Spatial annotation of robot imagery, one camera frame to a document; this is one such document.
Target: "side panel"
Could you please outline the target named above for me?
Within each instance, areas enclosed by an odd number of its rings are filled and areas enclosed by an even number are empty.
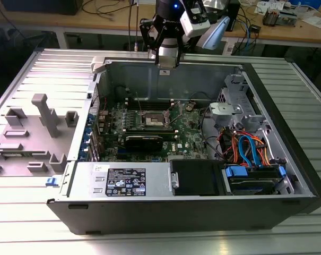
[[[311,192],[318,196],[316,203],[302,211],[303,213],[310,213],[321,207],[321,179],[293,135],[291,129],[287,125],[270,94],[265,89],[261,79],[255,72],[252,65],[244,64],[244,69],[252,83],[252,86],[254,87],[253,93],[261,100],[265,111],[267,111],[271,121],[274,123],[278,134],[280,135],[304,180],[307,182]]]
[[[272,228],[313,199],[47,202],[75,234],[127,234]]]

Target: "floor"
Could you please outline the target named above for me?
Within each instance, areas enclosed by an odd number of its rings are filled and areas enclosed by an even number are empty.
[[[55,35],[52,33],[39,33],[33,31],[22,31],[27,38],[42,35],[42,38],[25,42],[17,31],[10,31],[11,38],[5,41],[0,37],[0,96],[14,79],[20,68],[26,62],[36,47],[58,48]],[[75,37],[68,39],[70,48],[74,49],[105,49],[105,50],[127,50],[128,38],[126,36],[102,35],[103,47],[98,43],[97,35],[80,34],[81,42]],[[139,50],[142,50],[142,39],[139,40]],[[224,43],[213,51],[198,49],[200,54],[222,54]],[[248,52],[236,52],[235,55],[243,56],[266,56],[266,57],[288,57],[293,59],[304,73],[309,76],[321,91],[321,49],[315,50],[307,47],[285,47],[275,45],[256,45]]]

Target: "motherboard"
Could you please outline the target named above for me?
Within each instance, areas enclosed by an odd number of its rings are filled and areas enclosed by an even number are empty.
[[[102,162],[206,159],[199,109],[189,102],[116,103],[99,117]]]

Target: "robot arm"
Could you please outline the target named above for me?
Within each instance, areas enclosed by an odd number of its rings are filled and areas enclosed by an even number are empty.
[[[201,35],[221,14],[207,13],[202,0],[157,0],[152,20],[142,19],[140,31],[145,44],[161,68],[176,68],[182,53],[192,50]],[[150,36],[151,29],[155,36]],[[183,35],[189,38],[184,43]]]

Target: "white paper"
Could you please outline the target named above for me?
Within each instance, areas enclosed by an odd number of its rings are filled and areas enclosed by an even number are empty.
[[[313,16],[313,17],[310,17],[307,19],[303,19],[302,21],[304,21],[310,25],[313,25],[315,27],[321,28],[321,18],[320,17]]]
[[[260,1],[257,3],[257,8],[255,8],[255,13],[259,13],[261,15],[265,15],[266,10],[270,9],[278,9],[283,10],[284,8],[284,2],[278,2],[278,3],[270,3],[270,2],[264,2]]]

